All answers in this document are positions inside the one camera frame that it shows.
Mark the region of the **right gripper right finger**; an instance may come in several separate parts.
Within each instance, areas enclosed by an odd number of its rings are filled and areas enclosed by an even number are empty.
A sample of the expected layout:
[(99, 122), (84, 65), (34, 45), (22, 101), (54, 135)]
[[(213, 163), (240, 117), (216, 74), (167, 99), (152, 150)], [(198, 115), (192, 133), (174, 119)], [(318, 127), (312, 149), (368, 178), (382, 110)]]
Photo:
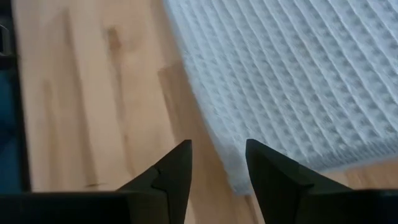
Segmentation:
[(351, 189), (255, 139), (246, 161), (266, 224), (397, 223), (396, 189)]

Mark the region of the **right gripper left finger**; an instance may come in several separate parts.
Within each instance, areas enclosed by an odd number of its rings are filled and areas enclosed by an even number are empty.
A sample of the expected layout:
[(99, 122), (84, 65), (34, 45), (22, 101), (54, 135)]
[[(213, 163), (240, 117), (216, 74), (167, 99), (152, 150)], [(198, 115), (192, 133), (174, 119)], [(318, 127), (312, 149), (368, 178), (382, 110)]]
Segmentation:
[(191, 182), (184, 140), (114, 191), (2, 194), (1, 223), (183, 223)]

